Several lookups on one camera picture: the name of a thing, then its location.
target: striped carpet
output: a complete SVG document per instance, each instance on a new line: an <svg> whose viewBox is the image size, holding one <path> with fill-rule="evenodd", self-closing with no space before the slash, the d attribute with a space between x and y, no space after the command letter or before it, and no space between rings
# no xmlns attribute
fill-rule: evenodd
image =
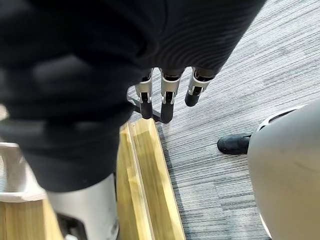
<svg viewBox="0 0 320 240"><path fill-rule="evenodd" d="M269 0L195 107L184 103L189 76L187 69L172 122L157 124L186 237L267 240L246 156L222 155L216 143L320 97L320 1ZM158 70L153 79L160 111ZM136 98L133 88L129 95Z"/></svg>

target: wooden floor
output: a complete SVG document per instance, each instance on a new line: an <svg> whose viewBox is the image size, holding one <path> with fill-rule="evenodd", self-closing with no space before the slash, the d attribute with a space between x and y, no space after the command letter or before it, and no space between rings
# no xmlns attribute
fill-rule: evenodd
<svg viewBox="0 0 320 240"><path fill-rule="evenodd" d="M320 98L320 1L269 0L195 107L184 103L189 76L187 69L172 122L157 124L186 238L266 240L246 156L222 155L216 142ZM158 70L153 77L159 111Z"/></svg>

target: black plastic part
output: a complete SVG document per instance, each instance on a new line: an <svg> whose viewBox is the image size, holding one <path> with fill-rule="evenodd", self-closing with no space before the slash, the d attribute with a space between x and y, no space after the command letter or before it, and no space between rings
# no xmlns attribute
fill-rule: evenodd
<svg viewBox="0 0 320 240"><path fill-rule="evenodd" d="M78 219L57 213L56 219L63 237L72 235L78 240L88 240L85 225Z"/></svg>
<svg viewBox="0 0 320 240"><path fill-rule="evenodd" d="M199 95L190 95L189 94L189 90L186 91L186 94L185 94L185 104L188 106L188 107L193 107L194 105L197 104L198 100L200 98L200 94Z"/></svg>
<svg viewBox="0 0 320 240"><path fill-rule="evenodd" d="M175 80L181 78L181 75L184 73L184 71L185 71L184 67L178 68L178 69L163 69L163 68L161 68L161 72L162 72L163 76L166 76L166 77L176 76Z"/></svg>
<svg viewBox="0 0 320 240"><path fill-rule="evenodd" d="M144 119L150 119L153 116L152 102L144 101L140 103L141 115Z"/></svg>
<svg viewBox="0 0 320 240"><path fill-rule="evenodd" d="M224 136L217 142L220 152L230 155L247 154L251 134L232 134Z"/></svg>
<svg viewBox="0 0 320 240"><path fill-rule="evenodd" d="M174 116L174 105L167 102L161 105L161 120L164 124L169 123Z"/></svg>
<svg viewBox="0 0 320 240"><path fill-rule="evenodd" d="M133 111L141 114L141 109L140 109L140 107L139 107L140 102L139 102L138 100L130 97L130 96L127 96L127 98L128 98L128 100L130 100L130 101L133 102L133 104L132 104L132 106L133 106ZM152 112L153 112L153 113L152 113L152 118L153 118L153 120L154 120L155 122L160 122L160 123L163 123L163 124L164 124L164 122L161 120L160 112L157 112L156 110L153 110Z"/></svg>

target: black fabric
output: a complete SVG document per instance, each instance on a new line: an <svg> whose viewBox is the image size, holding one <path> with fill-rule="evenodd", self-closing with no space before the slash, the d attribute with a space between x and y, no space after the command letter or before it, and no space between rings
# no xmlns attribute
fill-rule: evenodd
<svg viewBox="0 0 320 240"><path fill-rule="evenodd" d="M115 165L129 86L146 69L218 73L265 0L0 0L0 135L48 191Z"/></svg>

